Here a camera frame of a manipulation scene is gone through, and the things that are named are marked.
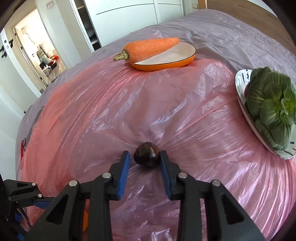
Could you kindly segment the dark plum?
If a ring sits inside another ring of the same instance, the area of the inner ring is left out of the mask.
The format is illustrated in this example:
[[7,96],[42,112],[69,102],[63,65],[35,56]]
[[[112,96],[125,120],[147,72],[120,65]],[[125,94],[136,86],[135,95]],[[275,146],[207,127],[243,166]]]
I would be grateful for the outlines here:
[[155,168],[160,165],[160,151],[157,145],[145,142],[139,145],[133,155],[134,161],[145,167]]

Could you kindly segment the orange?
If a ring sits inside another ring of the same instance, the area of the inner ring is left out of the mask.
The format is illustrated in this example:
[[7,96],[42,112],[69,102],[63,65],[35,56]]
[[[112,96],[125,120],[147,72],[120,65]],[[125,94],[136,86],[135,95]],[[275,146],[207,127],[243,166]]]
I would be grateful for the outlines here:
[[83,232],[85,232],[88,229],[88,222],[89,222],[89,213],[87,210],[84,210],[83,225],[82,225]]

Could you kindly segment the bok choy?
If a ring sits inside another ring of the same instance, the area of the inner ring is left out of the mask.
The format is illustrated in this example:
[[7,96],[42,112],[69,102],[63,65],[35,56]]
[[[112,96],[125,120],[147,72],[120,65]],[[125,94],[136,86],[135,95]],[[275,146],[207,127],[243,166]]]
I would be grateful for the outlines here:
[[283,151],[295,127],[295,84],[269,67],[256,68],[246,86],[246,108],[257,130],[275,151]]

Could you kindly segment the white patterned plate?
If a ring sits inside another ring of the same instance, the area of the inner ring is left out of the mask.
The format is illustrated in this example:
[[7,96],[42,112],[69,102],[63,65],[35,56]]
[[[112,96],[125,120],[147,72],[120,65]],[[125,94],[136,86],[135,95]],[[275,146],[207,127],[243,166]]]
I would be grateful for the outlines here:
[[265,139],[261,136],[260,132],[257,130],[254,121],[248,113],[248,109],[246,107],[247,98],[245,95],[245,90],[247,88],[248,83],[250,83],[252,70],[251,69],[242,69],[236,72],[234,77],[234,84],[237,91],[237,99],[239,102],[239,106],[243,112],[245,119],[247,120],[249,126],[251,127],[254,134],[260,140],[260,142],[273,154],[279,156],[281,159],[289,160],[295,156],[295,128],[292,132],[292,137],[290,143],[284,150],[274,150],[269,144],[265,141]]

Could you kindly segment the orange oval dish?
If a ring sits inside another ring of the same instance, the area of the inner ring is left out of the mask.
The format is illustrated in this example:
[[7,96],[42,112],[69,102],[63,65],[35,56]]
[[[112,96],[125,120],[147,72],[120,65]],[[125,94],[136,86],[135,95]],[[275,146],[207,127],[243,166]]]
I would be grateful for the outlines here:
[[185,67],[195,59],[196,53],[197,50],[192,44],[181,41],[171,49],[147,60],[132,63],[131,66],[140,71]]

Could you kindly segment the carrot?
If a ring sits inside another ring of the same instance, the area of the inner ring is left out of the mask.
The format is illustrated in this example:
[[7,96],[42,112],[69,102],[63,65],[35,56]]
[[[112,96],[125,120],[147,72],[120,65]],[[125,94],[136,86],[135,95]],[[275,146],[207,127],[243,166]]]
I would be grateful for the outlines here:
[[161,54],[171,49],[179,42],[180,39],[177,37],[134,41],[125,45],[121,52],[113,57],[113,60],[137,63]]

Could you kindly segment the white wardrobe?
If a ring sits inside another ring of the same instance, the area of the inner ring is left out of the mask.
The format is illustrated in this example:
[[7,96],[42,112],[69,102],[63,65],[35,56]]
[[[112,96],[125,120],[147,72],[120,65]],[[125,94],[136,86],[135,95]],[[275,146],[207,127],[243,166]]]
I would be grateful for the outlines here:
[[184,16],[182,1],[70,1],[91,52],[147,26]]

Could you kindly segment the wooden headboard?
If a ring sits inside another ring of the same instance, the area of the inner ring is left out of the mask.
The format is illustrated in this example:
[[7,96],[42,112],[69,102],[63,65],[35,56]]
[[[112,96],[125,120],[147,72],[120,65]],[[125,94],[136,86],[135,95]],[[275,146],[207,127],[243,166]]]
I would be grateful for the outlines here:
[[198,9],[214,9],[227,13],[282,44],[295,54],[295,44],[278,17],[250,1],[197,1]]

